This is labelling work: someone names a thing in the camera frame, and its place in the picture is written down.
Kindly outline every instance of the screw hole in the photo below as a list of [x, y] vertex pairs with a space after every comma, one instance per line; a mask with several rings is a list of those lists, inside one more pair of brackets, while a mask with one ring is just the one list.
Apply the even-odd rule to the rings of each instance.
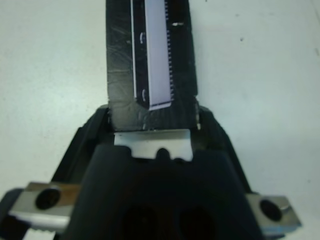
[[58, 189], [48, 188], [43, 190], [35, 200], [35, 205], [40, 210], [54, 207], [60, 200], [61, 193]]
[[260, 202], [260, 208], [264, 215], [266, 215], [270, 220], [278, 222], [282, 218], [282, 213], [277, 205], [269, 200], [262, 200]]

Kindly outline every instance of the white table surface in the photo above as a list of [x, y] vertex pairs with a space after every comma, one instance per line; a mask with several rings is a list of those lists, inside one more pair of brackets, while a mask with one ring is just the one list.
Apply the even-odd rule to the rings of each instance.
[[[190, 11], [200, 104], [252, 189], [289, 197], [303, 228], [287, 239], [319, 239], [320, 0], [190, 0]], [[107, 102], [106, 79], [104, 0], [0, 0], [0, 195], [50, 181]]]

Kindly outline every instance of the circular hole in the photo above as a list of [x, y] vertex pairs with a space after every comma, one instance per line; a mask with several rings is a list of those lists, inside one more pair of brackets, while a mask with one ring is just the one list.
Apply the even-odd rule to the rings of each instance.
[[260, 208], [264, 215], [266, 215], [269, 219], [278, 222], [282, 218], [282, 213], [277, 205], [269, 200], [262, 200], [260, 202]]
[[59, 202], [60, 196], [61, 193], [58, 189], [45, 189], [36, 198], [35, 205], [40, 210], [52, 208]]
[[213, 218], [201, 207], [180, 214], [180, 229], [186, 240], [213, 240], [216, 236]]
[[158, 218], [155, 211], [147, 206], [133, 206], [122, 219], [125, 240], [156, 240]]

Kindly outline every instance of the white backdrop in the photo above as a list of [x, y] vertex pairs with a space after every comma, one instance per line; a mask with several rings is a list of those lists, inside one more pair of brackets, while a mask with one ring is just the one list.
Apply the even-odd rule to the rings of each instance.
[[[252, 189], [320, 233], [320, 0], [190, 0], [198, 100]], [[107, 102], [104, 0], [0, 0], [0, 195], [48, 182]], [[43, 233], [27, 239], [45, 239]]]

